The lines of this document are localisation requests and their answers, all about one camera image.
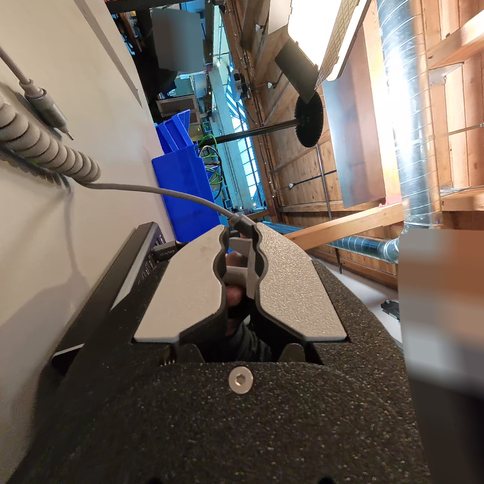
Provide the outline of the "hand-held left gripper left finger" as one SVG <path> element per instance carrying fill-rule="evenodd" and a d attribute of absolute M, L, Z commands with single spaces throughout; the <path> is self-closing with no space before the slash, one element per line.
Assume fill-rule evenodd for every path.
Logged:
<path fill-rule="evenodd" d="M 228 227 L 218 225 L 185 245 L 168 263 L 134 334 L 138 343 L 195 344 L 227 330 Z"/>

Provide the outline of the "black USB hub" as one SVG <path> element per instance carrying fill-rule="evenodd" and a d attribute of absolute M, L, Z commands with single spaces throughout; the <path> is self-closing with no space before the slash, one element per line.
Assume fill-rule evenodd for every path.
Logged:
<path fill-rule="evenodd" d="M 131 344 L 176 248 L 156 222 L 131 233 L 51 357 L 61 377 L 87 372 L 88 365 Z"/>

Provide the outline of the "wooden beam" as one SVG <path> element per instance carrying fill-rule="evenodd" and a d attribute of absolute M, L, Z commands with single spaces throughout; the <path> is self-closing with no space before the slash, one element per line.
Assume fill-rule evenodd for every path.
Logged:
<path fill-rule="evenodd" d="M 327 245 L 338 239 L 358 235 L 378 227 L 385 227 L 404 220 L 403 203 L 394 203 L 367 209 L 333 221 L 303 228 L 286 234 L 285 237 L 303 250 Z"/>

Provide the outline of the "ceiling light panel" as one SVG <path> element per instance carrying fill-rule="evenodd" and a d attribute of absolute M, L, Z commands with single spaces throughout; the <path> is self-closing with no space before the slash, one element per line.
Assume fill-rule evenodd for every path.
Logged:
<path fill-rule="evenodd" d="M 342 75 L 371 1 L 270 1 L 268 33 L 287 28 L 275 63 L 308 103 Z"/>

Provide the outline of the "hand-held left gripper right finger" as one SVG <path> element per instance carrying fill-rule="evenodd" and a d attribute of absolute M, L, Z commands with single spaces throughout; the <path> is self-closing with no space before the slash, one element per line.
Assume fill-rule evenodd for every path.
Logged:
<path fill-rule="evenodd" d="M 259 276 L 253 324 L 272 354 L 292 343 L 344 341 L 347 333 L 311 257 L 268 225 L 250 228 Z"/>

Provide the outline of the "grey desk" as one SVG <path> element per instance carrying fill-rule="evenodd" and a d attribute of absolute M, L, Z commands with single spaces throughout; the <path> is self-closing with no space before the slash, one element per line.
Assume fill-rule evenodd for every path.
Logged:
<path fill-rule="evenodd" d="M 136 67 L 103 1 L 1 1 L 1 47 L 68 120 L 101 183 L 156 186 L 162 154 Z M 70 188 L 1 153 L 1 483 L 33 432 L 40 373 L 140 224 L 174 234 L 160 196 Z"/>

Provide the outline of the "person's right hand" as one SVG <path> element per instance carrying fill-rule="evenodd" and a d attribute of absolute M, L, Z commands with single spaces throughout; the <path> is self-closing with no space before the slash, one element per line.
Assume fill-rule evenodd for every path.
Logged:
<path fill-rule="evenodd" d="M 231 252 L 226 254 L 226 264 L 228 267 L 247 268 L 248 258 L 238 252 Z M 228 284 L 226 285 L 227 305 L 229 308 L 238 306 L 246 294 L 246 289 L 243 286 Z"/>

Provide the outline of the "person's right forearm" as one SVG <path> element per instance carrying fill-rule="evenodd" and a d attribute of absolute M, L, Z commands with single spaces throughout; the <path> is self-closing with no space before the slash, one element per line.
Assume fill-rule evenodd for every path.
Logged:
<path fill-rule="evenodd" d="M 206 362 L 271 362 L 270 346 L 261 340 L 245 324 L 247 317 L 255 315 L 256 307 L 252 299 L 244 297 L 227 312 L 227 334 L 220 340 L 201 349 Z"/>

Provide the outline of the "grey hanging panel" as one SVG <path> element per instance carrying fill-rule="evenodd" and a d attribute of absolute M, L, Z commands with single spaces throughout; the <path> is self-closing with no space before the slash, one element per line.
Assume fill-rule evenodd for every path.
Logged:
<path fill-rule="evenodd" d="M 344 208 L 385 197 L 366 46 L 361 34 L 342 75 L 324 81 L 323 93 Z"/>

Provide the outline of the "silver ventilation duct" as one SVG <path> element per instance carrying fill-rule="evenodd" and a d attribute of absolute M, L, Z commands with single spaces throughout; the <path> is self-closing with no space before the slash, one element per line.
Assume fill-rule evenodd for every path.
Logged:
<path fill-rule="evenodd" d="M 377 1 L 403 233 L 442 224 L 421 1 Z"/>
<path fill-rule="evenodd" d="M 325 245 L 389 264 L 399 263 L 399 237 L 395 239 L 378 239 L 365 235 L 351 235 L 331 241 Z"/>

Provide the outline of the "black boom stand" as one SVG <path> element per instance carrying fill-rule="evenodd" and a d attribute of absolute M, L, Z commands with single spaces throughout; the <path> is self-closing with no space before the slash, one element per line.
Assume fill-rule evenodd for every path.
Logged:
<path fill-rule="evenodd" d="M 262 126 L 238 133 L 223 135 L 216 138 L 208 138 L 197 142 L 197 148 L 203 149 L 206 146 L 215 146 L 240 139 L 261 136 L 277 131 L 295 128 L 299 143 L 306 148 L 314 147 L 319 141 L 324 124 L 324 107 L 320 95 L 314 92 L 309 102 L 304 102 L 302 97 L 298 97 L 294 119 L 285 122 Z"/>

